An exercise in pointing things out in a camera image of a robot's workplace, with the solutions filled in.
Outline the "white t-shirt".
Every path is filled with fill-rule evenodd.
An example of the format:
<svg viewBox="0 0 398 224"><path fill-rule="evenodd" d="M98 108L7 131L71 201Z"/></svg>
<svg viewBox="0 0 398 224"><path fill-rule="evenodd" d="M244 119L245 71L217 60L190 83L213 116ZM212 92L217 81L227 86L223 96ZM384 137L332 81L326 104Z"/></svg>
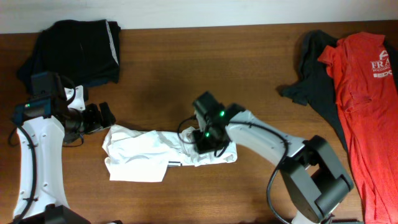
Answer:
<svg viewBox="0 0 398 224"><path fill-rule="evenodd" d="M204 166L233 163L238 159L235 143L220 156L214 152L199 154L190 144L189 127L180 134L170 131L136 131L113 125L103 141L104 160L111 181L161 182L168 167Z"/></svg>

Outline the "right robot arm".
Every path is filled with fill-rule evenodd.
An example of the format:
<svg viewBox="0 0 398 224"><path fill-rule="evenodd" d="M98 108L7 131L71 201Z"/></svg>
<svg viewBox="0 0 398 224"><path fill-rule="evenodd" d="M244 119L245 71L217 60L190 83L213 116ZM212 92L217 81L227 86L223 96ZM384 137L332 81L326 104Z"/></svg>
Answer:
<svg viewBox="0 0 398 224"><path fill-rule="evenodd" d="M331 223L353 181L325 139L283 133L237 104L194 103L193 107L201 134L195 138L196 149L219 150L235 143L254 151L275 166L267 190L281 174L297 209L292 223Z"/></svg>

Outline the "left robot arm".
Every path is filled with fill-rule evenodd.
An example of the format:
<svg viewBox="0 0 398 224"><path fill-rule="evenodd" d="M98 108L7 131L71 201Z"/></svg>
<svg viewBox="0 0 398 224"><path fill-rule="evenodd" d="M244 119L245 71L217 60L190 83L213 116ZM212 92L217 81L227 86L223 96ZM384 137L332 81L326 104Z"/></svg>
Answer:
<svg viewBox="0 0 398 224"><path fill-rule="evenodd" d="M68 205L62 149L110 128L116 118L106 102L85 105L83 86L67 77L32 75L31 98L12 117L21 146L21 175L13 223L88 223Z"/></svg>

